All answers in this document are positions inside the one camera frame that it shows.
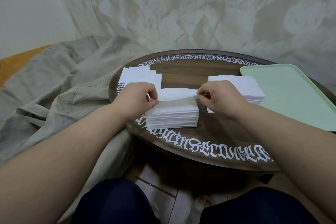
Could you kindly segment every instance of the wall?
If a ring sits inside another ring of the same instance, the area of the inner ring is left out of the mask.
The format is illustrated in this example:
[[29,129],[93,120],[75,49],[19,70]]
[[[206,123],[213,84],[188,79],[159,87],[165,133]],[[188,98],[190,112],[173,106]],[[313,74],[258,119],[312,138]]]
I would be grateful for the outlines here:
[[299,66],[336,92],[336,0],[63,0],[82,35],[153,52],[207,48]]
[[0,0],[0,58],[72,39],[76,30],[60,0]]

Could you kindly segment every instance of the left arm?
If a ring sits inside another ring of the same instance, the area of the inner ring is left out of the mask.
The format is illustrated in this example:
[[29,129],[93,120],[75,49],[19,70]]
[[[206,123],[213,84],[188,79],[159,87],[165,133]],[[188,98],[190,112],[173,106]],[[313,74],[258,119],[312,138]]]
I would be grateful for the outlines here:
[[0,223],[55,223],[124,125],[157,104],[155,86],[130,83],[115,101],[18,155],[0,169]]

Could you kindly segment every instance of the fanned napkins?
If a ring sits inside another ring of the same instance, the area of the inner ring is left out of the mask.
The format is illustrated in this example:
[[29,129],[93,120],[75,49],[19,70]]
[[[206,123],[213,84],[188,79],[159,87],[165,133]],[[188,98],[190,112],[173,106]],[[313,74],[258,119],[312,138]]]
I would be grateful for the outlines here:
[[193,89],[157,90],[159,103],[145,113],[148,129],[197,127],[199,110]]
[[157,74],[155,70],[150,70],[149,66],[123,68],[118,83],[125,86],[130,82],[148,82],[161,89],[162,74]]
[[217,75],[209,76],[209,81],[230,81],[247,102],[252,104],[260,105],[265,98],[265,94],[258,86],[257,81],[251,76]]

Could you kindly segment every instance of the round wooden table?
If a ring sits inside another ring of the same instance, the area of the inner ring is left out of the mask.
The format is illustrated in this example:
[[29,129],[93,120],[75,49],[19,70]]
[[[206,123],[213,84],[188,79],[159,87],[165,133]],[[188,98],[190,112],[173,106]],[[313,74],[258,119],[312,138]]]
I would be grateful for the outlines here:
[[[162,73],[162,88],[198,89],[209,75],[240,75],[242,66],[274,62],[243,54],[213,50],[174,50],[153,53],[125,65],[150,65]],[[118,84],[122,68],[113,76],[108,94],[112,102],[124,85]],[[318,88],[336,104],[336,96],[321,84]],[[219,167],[249,171],[279,171],[263,146],[233,121],[208,113],[197,99],[199,120],[196,128],[147,130],[145,116],[127,124],[130,133],[160,150]]]

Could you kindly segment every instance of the left hand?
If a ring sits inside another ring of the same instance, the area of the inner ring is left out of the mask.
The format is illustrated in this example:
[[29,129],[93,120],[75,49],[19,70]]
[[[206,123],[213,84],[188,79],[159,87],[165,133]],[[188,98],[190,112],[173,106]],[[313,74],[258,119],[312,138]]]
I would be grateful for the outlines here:
[[114,106],[126,122],[136,120],[152,109],[159,101],[154,84],[131,82],[119,93],[111,105]]

